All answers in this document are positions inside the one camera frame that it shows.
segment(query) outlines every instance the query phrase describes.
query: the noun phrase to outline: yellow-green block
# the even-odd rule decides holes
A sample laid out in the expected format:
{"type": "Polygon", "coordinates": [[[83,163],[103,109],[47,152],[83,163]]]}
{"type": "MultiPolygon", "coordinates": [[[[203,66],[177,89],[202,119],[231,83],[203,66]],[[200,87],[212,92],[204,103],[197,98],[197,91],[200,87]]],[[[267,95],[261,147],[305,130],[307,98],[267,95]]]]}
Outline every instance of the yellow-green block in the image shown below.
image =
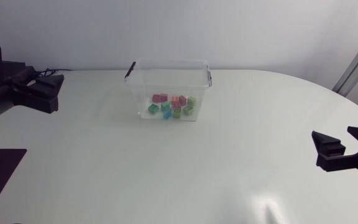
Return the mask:
{"type": "Polygon", "coordinates": [[[190,106],[194,106],[196,104],[196,98],[189,96],[189,98],[187,98],[187,104],[190,106]]]}
{"type": "Polygon", "coordinates": [[[173,109],[173,117],[174,118],[180,118],[180,110],[181,109],[179,109],[179,108],[175,108],[175,109],[173,109]]]}
{"type": "Polygon", "coordinates": [[[192,106],[186,106],[183,109],[183,112],[185,113],[185,115],[191,115],[194,112],[194,107],[192,106]]]}

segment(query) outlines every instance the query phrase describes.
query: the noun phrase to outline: plastic bin handle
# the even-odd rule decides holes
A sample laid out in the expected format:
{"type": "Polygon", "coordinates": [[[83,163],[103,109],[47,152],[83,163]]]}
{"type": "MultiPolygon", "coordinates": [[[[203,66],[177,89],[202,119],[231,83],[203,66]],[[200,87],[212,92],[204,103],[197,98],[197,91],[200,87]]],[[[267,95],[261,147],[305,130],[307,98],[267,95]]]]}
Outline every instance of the plastic bin handle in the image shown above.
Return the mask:
{"type": "Polygon", "coordinates": [[[125,75],[125,79],[131,74],[131,71],[134,69],[136,62],[133,62],[131,67],[129,68],[127,74],[125,75]]]}

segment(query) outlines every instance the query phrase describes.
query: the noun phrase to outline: red block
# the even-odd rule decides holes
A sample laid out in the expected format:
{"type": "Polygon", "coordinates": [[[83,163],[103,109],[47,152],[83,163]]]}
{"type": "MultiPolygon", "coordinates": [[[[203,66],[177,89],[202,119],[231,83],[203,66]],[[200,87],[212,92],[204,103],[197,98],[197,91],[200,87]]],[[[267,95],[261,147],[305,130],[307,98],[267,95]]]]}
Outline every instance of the red block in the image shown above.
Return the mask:
{"type": "Polygon", "coordinates": [[[161,102],[161,96],[158,94],[153,95],[153,103],[160,103],[161,102]]]}
{"type": "Polygon", "coordinates": [[[161,93],[161,103],[168,101],[168,94],[161,93]]]}
{"type": "Polygon", "coordinates": [[[180,103],[179,102],[173,102],[172,107],[180,109],[180,103]]]}
{"type": "Polygon", "coordinates": [[[179,96],[179,103],[182,106],[185,106],[186,105],[186,97],[185,96],[179,96]]]}

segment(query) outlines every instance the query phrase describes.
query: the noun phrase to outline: toy block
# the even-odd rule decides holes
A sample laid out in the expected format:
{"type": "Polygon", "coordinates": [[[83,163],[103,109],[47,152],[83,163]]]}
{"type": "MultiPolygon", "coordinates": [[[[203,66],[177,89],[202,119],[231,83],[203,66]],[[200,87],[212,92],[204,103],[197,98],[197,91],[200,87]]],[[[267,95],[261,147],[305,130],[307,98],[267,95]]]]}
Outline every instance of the toy block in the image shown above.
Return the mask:
{"type": "Polygon", "coordinates": [[[186,97],[185,96],[179,96],[179,103],[182,106],[185,106],[186,105],[186,97]]]}
{"type": "Polygon", "coordinates": [[[152,104],[149,106],[149,112],[152,114],[155,114],[158,111],[158,109],[160,109],[160,108],[155,104],[152,104]]]}
{"type": "Polygon", "coordinates": [[[181,108],[179,102],[173,102],[173,103],[172,103],[172,107],[173,107],[173,108],[179,108],[179,109],[181,108]]]}
{"type": "Polygon", "coordinates": [[[183,112],[185,113],[185,115],[191,115],[194,112],[194,107],[186,106],[184,107],[183,112]]]}
{"type": "Polygon", "coordinates": [[[171,109],[168,109],[164,112],[164,119],[168,119],[169,117],[171,117],[172,115],[172,110],[171,109]]]}
{"type": "Polygon", "coordinates": [[[180,118],[180,109],[178,108],[173,109],[173,117],[180,118]]]}
{"type": "Polygon", "coordinates": [[[161,96],[158,94],[153,95],[153,103],[160,103],[161,102],[161,96]]]}
{"type": "Polygon", "coordinates": [[[161,104],[161,110],[164,112],[166,110],[169,110],[169,106],[170,106],[170,103],[169,102],[164,102],[161,104]]]}
{"type": "Polygon", "coordinates": [[[187,104],[194,106],[196,104],[196,98],[189,96],[189,98],[187,98],[187,104]]]}
{"type": "Polygon", "coordinates": [[[179,96],[173,96],[171,98],[171,103],[178,102],[179,103],[179,96]]]}
{"type": "Polygon", "coordinates": [[[161,103],[168,101],[168,94],[161,93],[160,96],[161,103]]]}

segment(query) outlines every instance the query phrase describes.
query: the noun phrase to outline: orange block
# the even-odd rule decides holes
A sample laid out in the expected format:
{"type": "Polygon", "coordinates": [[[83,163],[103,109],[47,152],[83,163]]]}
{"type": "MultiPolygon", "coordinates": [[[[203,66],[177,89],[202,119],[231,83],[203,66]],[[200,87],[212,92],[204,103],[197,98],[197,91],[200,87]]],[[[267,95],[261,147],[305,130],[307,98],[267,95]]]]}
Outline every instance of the orange block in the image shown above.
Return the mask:
{"type": "Polygon", "coordinates": [[[171,98],[171,103],[174,103],[174,102],[179,103],[179,96],[173,96],[173,97],[171,98]]]}

